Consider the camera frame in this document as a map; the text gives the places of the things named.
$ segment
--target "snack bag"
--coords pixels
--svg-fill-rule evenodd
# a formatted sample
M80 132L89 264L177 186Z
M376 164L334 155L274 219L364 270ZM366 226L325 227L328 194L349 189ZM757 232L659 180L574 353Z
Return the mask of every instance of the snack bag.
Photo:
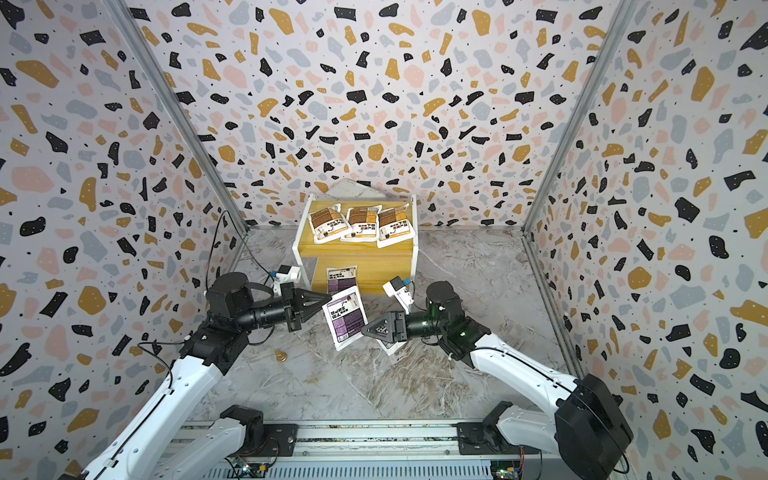
M347 268L326 268L326 275L328 276L329 295L335 295L357 285L357 265Z
M379 238L379 212L382 206L354 207L346 211L346 221L352 231L341 237L342 242L375 242Z
M379 212L379 239L376 244L384 248L394 243L402 242L416 236L411 222L406 216L408 205L388 208Z
M323 305L323 312L337 351L362 337L362 328L368 319L357 285L334 295L330 302Z
M317 212L312 212L307 220L312 227L316 245L341 238L349 232L349 223L341 214L341 204L331 205Z

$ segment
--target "black motor joint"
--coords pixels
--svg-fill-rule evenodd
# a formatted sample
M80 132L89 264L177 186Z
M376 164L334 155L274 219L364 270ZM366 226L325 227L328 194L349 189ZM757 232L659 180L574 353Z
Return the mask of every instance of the black motor joint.
M261 290L270 298L254 301L251 290ZM271 287L249 282L245 273L220 276L205 293L210 306L206 319L181 348L180 357L200 358L203 365L214 364L226 374L253 330L280 323L290 332L301 330L302 323L331 300L330 295L296 288L293 283L281 284L280 293L274 299Z
M426 297L426 311L388 312L364 327L362 334L387 343L437 335L438 345L452 359L473 366L469 353L491 330L465 315L462 299L451 283L431 283Z

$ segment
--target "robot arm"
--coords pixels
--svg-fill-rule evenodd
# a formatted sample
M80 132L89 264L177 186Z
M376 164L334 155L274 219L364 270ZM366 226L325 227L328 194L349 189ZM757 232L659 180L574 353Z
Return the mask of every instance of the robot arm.
M437 335L438 345L452 359L495 376L541 410L505 405L508 408L499 413L496 425L490 425L486 435L490 444L524 442L558 452L581 478L599 480L611 474L633 436L602 380L593 375L577 379L513 349L465 315L461 299L448 282L432 283L426 297L426 311L389 312L369 323L362 334L388 343ZM531 425L538 427L521 431L518 421L516 429L505 428L505 420L513 417L530 419ZM547 426L544 431L542 423Z
M331 300L330 295L294 288L290 272L283 272L286 269L281 267L275 276L280 288L276 300L272 287L249 283L244 273L227 273L216 279L206 292L210 304L206 319L187 338L161 387L78 480L199 476L221 458L241 450L253 451L262 442L261 412L233 406L221 414L208 435L164 465L157 464L184 420L248 345L252 330L278 323L285 323L289 331L301 329L302 323ZM254 302L251 290L268 292L270 298Z

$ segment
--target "black cable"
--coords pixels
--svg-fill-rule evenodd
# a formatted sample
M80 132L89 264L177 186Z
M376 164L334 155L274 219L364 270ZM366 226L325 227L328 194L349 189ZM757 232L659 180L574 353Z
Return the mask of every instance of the black cable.
M168 369L168 389L170 389L170 388L171 388L171 386L174 384L174 374L173 374L173 372L171 372L171 370L170 370L170 366L169 366L169 365L168 365L168 364L165 362L165 360L163 360L163 359L162 359L162 358L160 358L159 356L155 355L155 353L154 353L154 352L150 352L149 350L145 349L145 348L142 346L142 345L151 345L151 344L153 344L153 343L156 343L156 344L158 344L158 345L183 345L183 344L184 344L184 342L158 342L157 340L155 340L154 342L139 342L139 343L137 343L137 344L136 344L136 345L137 345L137 346L138 346L140 349L142 349L142 350L143 350L143 351L145 351L146 353L149 353L149 354L150 354L150 355L152 355L154 358L156 358L156 359L158 359L159 361L161 361L161 362L163 363L163 365L165 365L165 368L167 368L167 369ZM120 446L118 447L118 449L117 449L117 450L115 451L115 453L112 455L112 457L111 457L111 460L114 460L114 459L115 459L115 457L117 457L117 456L120 454L120 451L123 449L123 447L125 447L125 444L127 444L127 443L128 443L128 441L130 441L130 440L131 440L131 437L133 437L133 436L134 436L134 434L135 434L136 432L138 432L138 430L141 428L141 426L144 424L144 422L146 422L146 421L147 421L147 419L148 419L149 417L151 417L151 416L152 416L152 413L153 413L153 412L155 411L155 409L157 409L157 407L158 407L158 406L159 406L159 405L160 405L160 404L163 402L163 399L164 399L164 398L165 398L165 395L163 395L163 396L161 396L161 397L160 397L160 400L158 400L158 401L157 401L157 403L154 405L154 407L152 407L152 410L150 410L150 412L147 414L147 416L145 416L145 417L144 417L144 419L142 419L142 420L141 420L141 422L140 422L140 423L138 424L138 426L137 426L137 427L134 429L134 431L133 431L133 432L131 432L131 434L130 434L130 435L129 435L129 436L126 438L126 439L125 439L125 441L122 443L122 445L120 445ZM106 469L107 469L107 467L103 467L103 468L101 469L101 471L98 473L98 475L96 475L96 477L94 478L94 480L97 480L99 477L101 477L101 474L102 474L102 473L104 473L104 471L105 471Z
M183 344L185 344L185 342L158 342L157 340L155 340L154 342L139 342L139 343L136 344L136 346L138 346L140 349L142 349L146 353L149 353L154 358L156 358L158 361L162 362L163 365L165 365L165 368L168 369L168 375L170 377L170 380L168 381L168 389L172 389L171 386L173 386L173 384L174 384L174 375L173 375L173 373L170 370L170 366L165 362L165 360L163 360L159 356L155 355L154 352L150 352L149 350L145 349L142 346L142 345L153 345L153 344L155 344L155 345L183 345Z
M224 460L227 460L227 463L230 464L230 467L232 467L232 475L234 475L234 477L228 478L240 478L240 476L237 474L237 468L235 468L235 465L233 465L227 457L224 457Z
M264 340L262 340L260 342L256 342L256 343L249 343L248 345L250 345L250 346L263 345L267 340L270 339L270 337L272 336L273 333L275 333L275 326L274 325L272 325L272 329L270 330L269 333L267 333L266 338Z
M214 256L214 245L216 245L216 236L219 233L219 225L221 224L221 221L224 219L225 213L227 213L227 210L225 210L219 216L219 221L216 222L216 229L214 229L214 241L210 243L210 252L208 253L208 261L205 263L205 290L206 291L208 290L208 270L210 269L210 259Z
M219 225L221 224L221 221L224 219L224 214L230 216L230 222L234 223L234 220L232 220L232 214L229 210L225 210L221 212L221 215L219 216L219 221L216 222L216 229L214 229L214 241L210 243L210 252L208 253L208 261L205 264L205 290L208 290L208 270L210 269L210 259L214 256L214 245L216 245L216 237L219 233ZM250 248L248 247L248 242L245 241L242 235L240 235L240 231L235 228L235 233L237 234L237 237L240 238L240 241L243 242L243 246L248 250L248 254L250 255L250 258L254 261L256 265L258 265L262 270L264 270L264 273L270 276L272 278L272 274L269 270L264 268L264 266L259 263L259 260L256 260L256 257L253 255L253 252L250 251Z
M504 350L501 350L501 349L497 349L497 348L494 348L494 347L492 347L492 346L479 346L479 347L476 347L476 348L474 348L473 350L470 350L470 353L472 353L472 352L475 352L475 351L477 351L477 350L493 350L493 351L495 351L495 352L503 353L503 354L504 354L504 355L506 355L506 356L510 356L510 357L512 357L513 359L515 359L515 360L519 361L520 363L522 363L523 365L527 366L529 369L531 369L531 370L533 370L534 372L538 373L539 375L543 376L544 378L546 378L546 379L547 379L547 380L549 380L550 382L554 383L556 386L559 386L559 387L561 387L563 390L565 390L566 392L570 393L570 394L571 394L571 395L572 395L572 396L573 396L575 399L577 399L579 402L581 402L581 404L582 404L583 406L585 406L585 407L587 408L587 410L589 410L589 411L591 412L591 414L592 414L592 415L594 415L594 417L597 419L597 421L598 421L598 422L600 422L600 425L602 425L602 426L603 426L603 429L605 429L605 432L608 434L608 437L610 437L610 438L611 438L611 441L614 443L614 445L616 445L616 448L617 448L617 449L619 449L619 451L621 452L621 457L624 459L624 463L626 464L626 466L627 466L627 469L626 469L625 471L621 471L621 470L617 470L617 469L615 469L615 468L614 468L614 472L616 472L616 473L621 473L621 474L623 474L623 475L626 475L627 473L629 473L629 459L627 458L627 455L626 455L626 454L624 454L624 451L623 451L623 450L621 449L621 447L619 446L619 442L617 442L617 441L616 441L616 438L614 438L613 434L611 433L611 430L610 430L610 429L607 427L607 425L605 425L605 422L603 422L603 419L601 419L601 418L600 418L600 416L598 416L598 414L597 414L597 413L595 413L595 412L594 412L594 410L593 410L593 409L592 409L592 408L591 408L589 405L587 405L587 403L586 403L584 400L580 399L580 398L578 397L578 395L575 395L575 394L574 394L573 390L569 389L568 387L566 387L566 386L565 386L565 385L563 385L562 383L560 383L560 382L557 382L555 379L551 378L551 377L550 377L550 376L548 376L546 373L544 373L544 372L542 372L541 370L537 369L536 367L534 367L534 366L533 366L533 365L531 365L530 363L526 362L525 360L523 360L523 359L521 359L521 358L518 358L518 357L517 357L517 356L515 356L515 355L512 355L510 352L506 352L506 351L504 351ZM594 391L593 391L591 388L587 387L587 386L586 386L586 385L584 385L583 383L581 383L581 384L579 384L579 385L580 385L580 386L583 386L584 388L586 388L587 390L589 390L589 391L592 393L592 395L595 395L595 396L597 396L597 393L595 393L595 392L594 392Z
M154 411L157 409L157 407L158 407L158 406L160 406L160 404L163 402L163 399L164 399L164 398L165 398L165 394L163 394L163 396L161 396L161 397L160 397L160 399L157 401L157 403L155 403L155 404L154 404L154 407L152 407L152 410L150 410L150 411L149 411L149 413L147 414L147 416L145 416L145 417L144 417L144 418L141 420L141 422L139 422L139 424L136 426L136 428L134 429L134 431L133 431L133 432L131 432L131 434L130 434L130 435L129 435L129 436L126 438L126 439L125 439L125 441L124 441L124 442L123 442L123 443L122 443L122 444L121 444L121 445L118 447L118 449L117 449L117 450L115 450L115 452L114 452L114 454L111 456L110 460L114 460L114 458L115 458L115 457L117 457L117 456L118 456L118 454L119 454L120 452L122 452L122 450L123 450L123 447L125 447L125 444L127 444L127 443L128 443L130 440L131 440L131 438L134 436L134 434L135 434L136 432L138 432L138 430L141 428L141 426L144 424L144 422L146 422L146 421L147 421L147 419L148 419L148 418L150 418L150 417L152 416L152 414L153 414L153 413L154 413ZM94 477L94 480L98 480L98 478L99 478L99 477L101 477L101 474L102 474L102 473L104 473L104 471L105 471L105 470L107 470L107 467L102 467L102 468L101 468L101 471L98 473L98 475L96 475L96 476Z
M538 476L535 480L539 480L541 478L541 471L544 470L544 455L541 453L541 450L538 451Z
M422 312L428 311L426 308L422 308L422 307L416 305L416 282L411 280L411 284L413 285L413 295L412 295L413 306L416 307L417 309L421 310Z
M274 437L269 437L268 439L273 440L275 442L275 445L277 445L277 450L275 450L275 459L272 461L272 463L266 466L267 468L272 468L272 465L275 465L275 463L277 463L277 457L280 456L280 442L278 442L277 439L275 439Z

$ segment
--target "gray tile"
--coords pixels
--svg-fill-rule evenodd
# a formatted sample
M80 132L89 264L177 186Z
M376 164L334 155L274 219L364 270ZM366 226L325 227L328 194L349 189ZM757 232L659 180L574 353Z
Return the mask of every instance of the gray tile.
M295 230L254 230L253 255L268 269L294 264ZM562 354L536 287L519 233L511 230L424 230L419 235L416 302L426 287L448 280L467 315L530 357L563 369ZM245 252L238 270L253 281L266 276ZM370 320L398 304L363 298ZM266 332L251 334L251 341ZM288 354L278 363L274 350ZM501 381L453 362L439 347L411 341L387 356L363 338L337 352L319 314L296 333L278 326L263 345L247 347L201 402L195 419L215 419L232 404L264 411L268 419L415 419L485 416L501 400L531 402Z

